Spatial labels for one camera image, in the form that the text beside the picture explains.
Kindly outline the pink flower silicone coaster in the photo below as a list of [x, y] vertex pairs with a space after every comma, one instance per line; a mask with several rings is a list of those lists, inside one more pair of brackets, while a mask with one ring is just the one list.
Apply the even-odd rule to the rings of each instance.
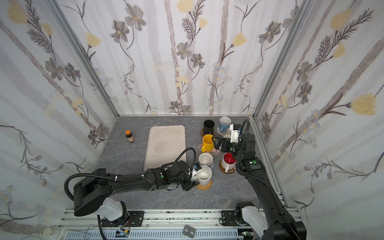
[[[200, 145], [198, 146], [198, 149], [201, 151], [201, 150], [202, 150], [202, 147], [203, 147], [203, 145], [200, 144]], [[206, 151], [206, 153], [209, 153], [209, 154], [211, 154], [212, 156], [217, 156], [217, 155], [219, 155], [219, 154], [221, 153], [221, 151], [220, 151], [220, 150], [216, 150], [215, 148], [213, 148], [212, 151]]]

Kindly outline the multicolour woven round coaster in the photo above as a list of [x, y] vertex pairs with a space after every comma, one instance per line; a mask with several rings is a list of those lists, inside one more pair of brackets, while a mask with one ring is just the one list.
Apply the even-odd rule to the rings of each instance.
[[229, 128], [224, 132], [221, 132], [220, 129], [220, 127], [217, 128], [217, 134], [219, 134], [220, 136], [224, 137], [226, 135], [231, 135], [231, 130]]

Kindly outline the yellow cup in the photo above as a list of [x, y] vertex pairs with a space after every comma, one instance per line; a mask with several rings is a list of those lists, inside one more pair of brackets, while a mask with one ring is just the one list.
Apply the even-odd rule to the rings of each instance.
[[201, 152], [206, 153], [206, 152], [211, 152], [215, 146], [213, 142], [213, 135], [207, 134], [203, 136], [203, 142], [202, 142], [202, 147], [201, 147]]

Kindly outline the white mug red interior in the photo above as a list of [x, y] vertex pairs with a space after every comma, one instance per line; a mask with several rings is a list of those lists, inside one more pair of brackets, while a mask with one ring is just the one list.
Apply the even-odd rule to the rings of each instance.
[[225, 153], [222, 157], [221, 162], [226, 162], [227, 164], [236, 164], [236, 160], [233, 158], [231, 153]]

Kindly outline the blue floral mug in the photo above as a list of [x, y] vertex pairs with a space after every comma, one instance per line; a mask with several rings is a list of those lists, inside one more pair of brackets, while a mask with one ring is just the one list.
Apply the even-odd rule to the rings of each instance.
[[219, 122], [220, 122], [219, 127], [221, 128], [220, 129], [221, 132], [226, 131], [231, 125], [231, 119], [229, 117], [221, 117]]

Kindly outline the black cup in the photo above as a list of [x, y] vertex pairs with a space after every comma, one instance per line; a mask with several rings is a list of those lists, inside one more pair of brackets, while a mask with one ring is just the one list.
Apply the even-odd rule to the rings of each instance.
[[214, 135], [215, 134], [215, 122], [212, 120], [205, 120], [204, 125], [204, 134], [205, 135]]

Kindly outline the lavender white cup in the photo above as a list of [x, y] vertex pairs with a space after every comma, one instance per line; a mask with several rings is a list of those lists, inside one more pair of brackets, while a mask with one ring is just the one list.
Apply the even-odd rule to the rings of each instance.
[[201, 153], [199, 155], [199, 161], [214, 162], [213, 156], [209, 153]]

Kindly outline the white speckled mug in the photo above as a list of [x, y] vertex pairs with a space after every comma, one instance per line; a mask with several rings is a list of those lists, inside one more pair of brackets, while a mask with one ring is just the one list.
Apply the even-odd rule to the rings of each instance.
[[199, 185], [208, 185], [212, 179], [212, 170], [208, 166], [202, 166], [200, 170], [193, 171], [192, 181], [197, 181]]

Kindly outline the glossy brown round coaster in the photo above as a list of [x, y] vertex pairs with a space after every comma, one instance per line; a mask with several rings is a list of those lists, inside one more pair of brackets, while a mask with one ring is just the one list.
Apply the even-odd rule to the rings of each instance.
[[225, 174], [233, 174], [236, 171], [235, 165], [236, 164], [227, 164], [226, 162], [220, 162], [220, 170]]

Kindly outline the rattan wicker round coaster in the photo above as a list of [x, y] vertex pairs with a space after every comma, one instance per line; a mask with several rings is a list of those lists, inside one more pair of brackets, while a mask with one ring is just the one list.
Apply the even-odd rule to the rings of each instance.
[[213, 184], [213, 180], [210, 180], [208, 184], [206, 185], [197, 185], [196, 187], [199, 189], [199, 190], [208, 190]]

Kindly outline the beige plastic tray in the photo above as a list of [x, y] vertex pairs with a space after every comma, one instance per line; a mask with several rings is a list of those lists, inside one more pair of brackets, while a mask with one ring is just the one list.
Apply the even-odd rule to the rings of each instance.
[[152, 127], [149, 132], [144, 170], [174, 161], [186, 148], [184, 126]]

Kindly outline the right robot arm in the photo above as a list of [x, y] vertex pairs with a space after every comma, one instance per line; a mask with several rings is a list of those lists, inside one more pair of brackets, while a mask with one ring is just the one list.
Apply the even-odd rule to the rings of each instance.
[[296, 221], [271, 186], [263, 162], [256, 156], [255, 140], [241, 134], [237, 143], [228, 138], [212, 137], [215, 149], [232, 154], [236, 172], [245, 177], [254, 189], [264, 214], [253, 205], [236, 210], [238, 224], [248, 224], [261, 240], [305, 240], [307, 229]]

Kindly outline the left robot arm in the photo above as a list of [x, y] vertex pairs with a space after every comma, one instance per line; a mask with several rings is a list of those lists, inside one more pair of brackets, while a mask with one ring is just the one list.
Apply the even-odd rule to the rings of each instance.
[[199, 163], [190, 167], [183, 161], [174, 161], [136, 175], [109, 174], [106, 169], [97, 169], [68, 177], [64, 189], [74, 202], [76, 217], [97, 214], [118, 226], [127, 222], [130, 215], [126, 204], [114, 201], [111, 196], [133, 191], [169, 190], [171, 185], [189, 191], [199, 184], [195, 178], [201, 168]]

